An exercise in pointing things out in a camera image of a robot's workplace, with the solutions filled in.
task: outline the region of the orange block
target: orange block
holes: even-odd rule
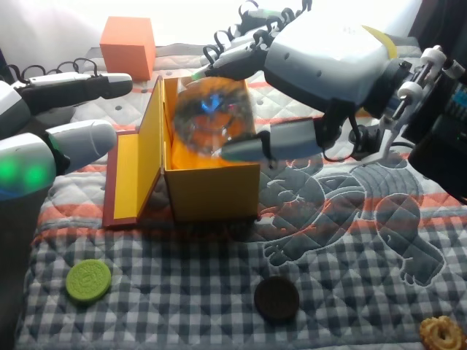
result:
[[[108,72],[127,73],[135,80],[151,79],[155,60],[151,19],[109,17],[100,44]]]

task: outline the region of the white robotic hand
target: white robotic hand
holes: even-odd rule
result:
[[[0,201],[50,186],[59,175],[103,157],[117,142],[109,122],[87,120],[0,141]]]

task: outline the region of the quilted blanket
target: quilted blanket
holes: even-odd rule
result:
[[[73,119],[134,128],[156,76],[199,67],[200,50],[181,48],[158,50],[153,81],[79,106]],[[399,54],[417,60],[420,51],[400,46]],[[248,85],[257,129],[319,114],[262,74]],[[336,149],[330,155],[349,152],[344,143]],[[447,315],[467,330],[467,210],[417,173],[406,149],[397,151],[365,167],[318,155],[264,168],[260,217],[250,224],[175,226],[161,182],[141,228],[108,231],[107,159],[58,177],[32,244],[17,350],[408,350],[422,348],[427,317]],[[112,283],[102,299],[80,306],[65,278],[90,258],[109,266]],[[253,302],[260,281],[276,275],[300,295],[296,318],[281,326],[265,322]]]

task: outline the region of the plaid cloth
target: plaid cloth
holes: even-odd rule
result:
[[[197,59],[158,58],[157,74],[186,74]],[[153,83],[80,106],[74,119],[132,128]],[[258,129],[317,114],[261,74],[249,86]],[[331,155],[348,152],[337,148]],[[315,156],[263,169],[257,222],[176,230],[163,182],[145,228],[101,229],[105,171],[103,158],[57,178],[50,190],[26,274],[17,350],[421,349],[424,318],[447,315],[467,330],[467,211],[404,153],[366,167]],[[93,305],[77,305],[65,278],[91,258],[109,266],[111,287]],[[296,319],[283,326],[265,322],[253,302],[260,281],[276,275],[300,295]]]

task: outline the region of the green cookie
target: green cookie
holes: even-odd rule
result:
[[[88,259],[76,264],[66,276],[66,290],[76,301],[91,303],[110,287],[110,269],[100,260]]]

